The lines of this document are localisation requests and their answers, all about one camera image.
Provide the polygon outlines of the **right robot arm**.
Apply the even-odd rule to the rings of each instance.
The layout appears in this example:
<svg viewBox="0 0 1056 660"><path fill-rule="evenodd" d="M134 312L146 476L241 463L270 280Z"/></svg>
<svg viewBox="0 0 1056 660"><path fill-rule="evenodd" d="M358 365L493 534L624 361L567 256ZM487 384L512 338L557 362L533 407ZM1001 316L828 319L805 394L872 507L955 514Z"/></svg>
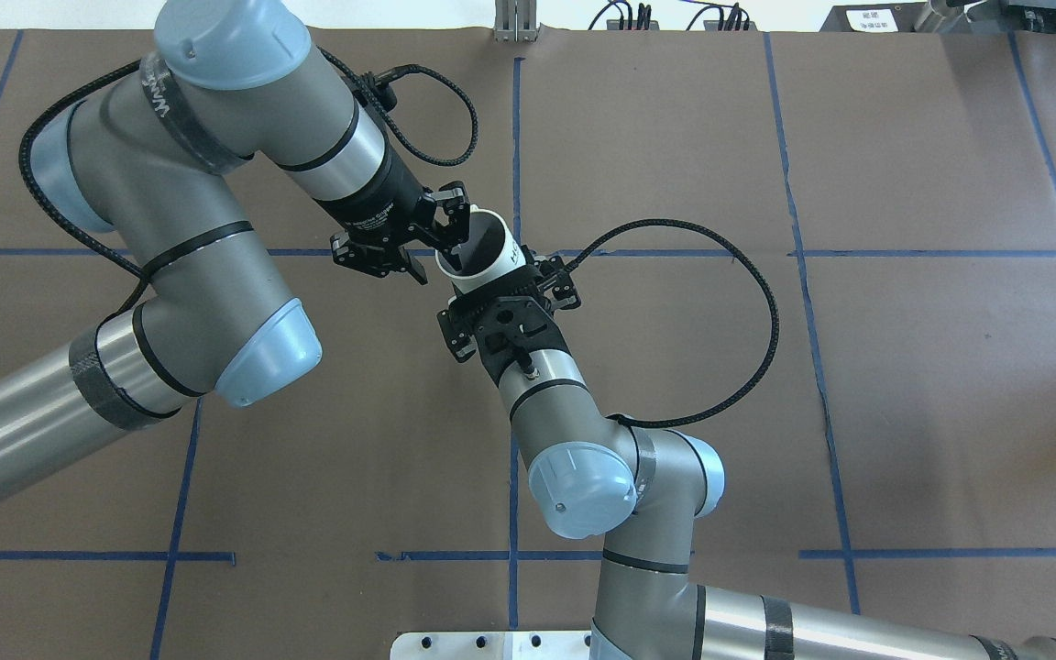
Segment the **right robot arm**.
<svg viewBox="0 0 1056 660"><path fill-rule="evenodd" d="M696 584L693 526L725 490L721 457L676 422L603 416L554 321L576 305L561 259L439 258L445 342L498 386L531 493L558 536L603 536L591 659L1056 659L1023 643L923 630Z"/></svg>

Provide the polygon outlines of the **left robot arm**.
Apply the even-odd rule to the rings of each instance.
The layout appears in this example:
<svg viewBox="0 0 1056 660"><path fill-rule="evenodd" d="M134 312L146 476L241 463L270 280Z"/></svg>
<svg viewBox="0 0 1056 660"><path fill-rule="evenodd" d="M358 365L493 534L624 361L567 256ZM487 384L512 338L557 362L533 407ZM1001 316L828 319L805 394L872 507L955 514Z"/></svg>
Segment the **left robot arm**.
<svg viewBox="0 0 1056 660"><path fill-rule="evenodd" d="M168 1L156 48L29 126L18 168L64 233L133 275L101 322L0 381L0 502L214 391L246 408L322 347L231 192L256 156L334 218L339 266L426 283L418 241L458 266L465 185L425 187L386 83L314 45L281 1Z"/></svg>

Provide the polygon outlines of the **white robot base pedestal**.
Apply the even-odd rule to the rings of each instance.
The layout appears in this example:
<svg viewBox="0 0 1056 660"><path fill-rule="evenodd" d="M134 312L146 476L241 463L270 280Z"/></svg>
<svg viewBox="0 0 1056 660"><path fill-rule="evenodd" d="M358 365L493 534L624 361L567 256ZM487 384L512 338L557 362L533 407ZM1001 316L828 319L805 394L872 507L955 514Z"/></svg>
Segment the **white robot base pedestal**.
<svg viewBox="0 0 1056 660"><path fill-rule="evenodd" d="M590 631L410 631L390 659L587 659Z"/></svg>

